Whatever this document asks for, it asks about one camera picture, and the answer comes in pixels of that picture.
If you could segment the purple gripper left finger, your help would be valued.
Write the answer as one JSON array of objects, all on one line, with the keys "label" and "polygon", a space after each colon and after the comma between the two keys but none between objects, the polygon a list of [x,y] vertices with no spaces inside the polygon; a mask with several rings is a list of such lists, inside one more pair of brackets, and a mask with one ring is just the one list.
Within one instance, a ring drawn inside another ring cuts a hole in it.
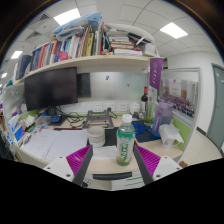
[{"label": "purple gripper left finger", "polygon": [[92,156],[93,147],[88,145],[66,157],[66,160],[74,174],[73,183],[76,185],[82,185]]}]

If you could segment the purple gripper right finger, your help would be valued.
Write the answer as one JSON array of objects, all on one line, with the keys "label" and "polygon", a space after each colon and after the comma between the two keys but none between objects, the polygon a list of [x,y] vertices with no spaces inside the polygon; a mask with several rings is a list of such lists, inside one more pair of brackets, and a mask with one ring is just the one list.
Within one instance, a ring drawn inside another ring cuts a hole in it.
[{"label": "purple gripper right finger", "polygon": [[148,185],[152,183],[153,174],[160,162],[161,157],[138,145],[134,146],[134,156],[144,184]]}]

